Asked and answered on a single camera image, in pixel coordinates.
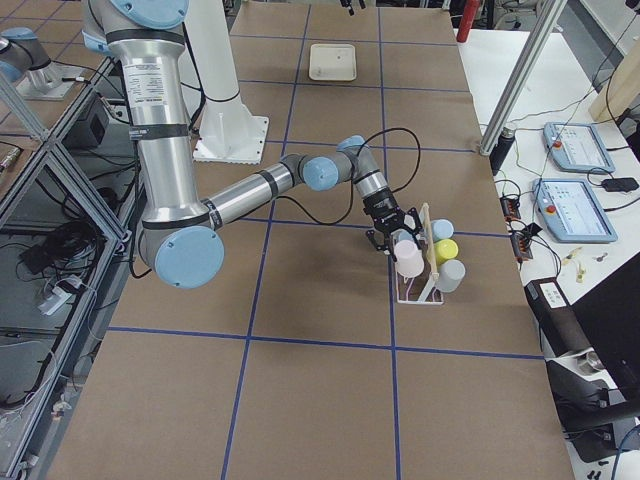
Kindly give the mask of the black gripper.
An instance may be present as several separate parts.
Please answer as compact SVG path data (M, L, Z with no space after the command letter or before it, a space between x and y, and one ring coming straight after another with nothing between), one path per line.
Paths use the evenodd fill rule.
M418 210L411 207L404 211L391 191L379 191L363 199L364 213L373 220L373 228L365 232L377 252L396 261L392 234L398 230L407 232L417 247L421 247L424 226Z

